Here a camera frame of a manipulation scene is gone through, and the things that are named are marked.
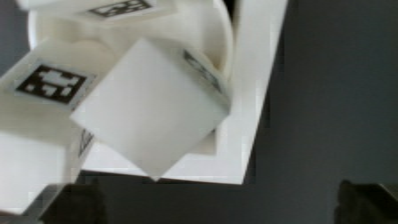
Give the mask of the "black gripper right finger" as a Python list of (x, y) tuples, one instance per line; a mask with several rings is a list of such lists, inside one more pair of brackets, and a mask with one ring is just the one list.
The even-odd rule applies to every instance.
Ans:
[(398, 184), (341, 181), (336, 224), (398, 224)]

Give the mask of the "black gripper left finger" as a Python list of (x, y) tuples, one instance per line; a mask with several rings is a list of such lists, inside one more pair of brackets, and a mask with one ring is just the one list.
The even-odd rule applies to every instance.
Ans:
[(109, 224), (98, 181), (66, 185), (39, 221), (43, 224)]

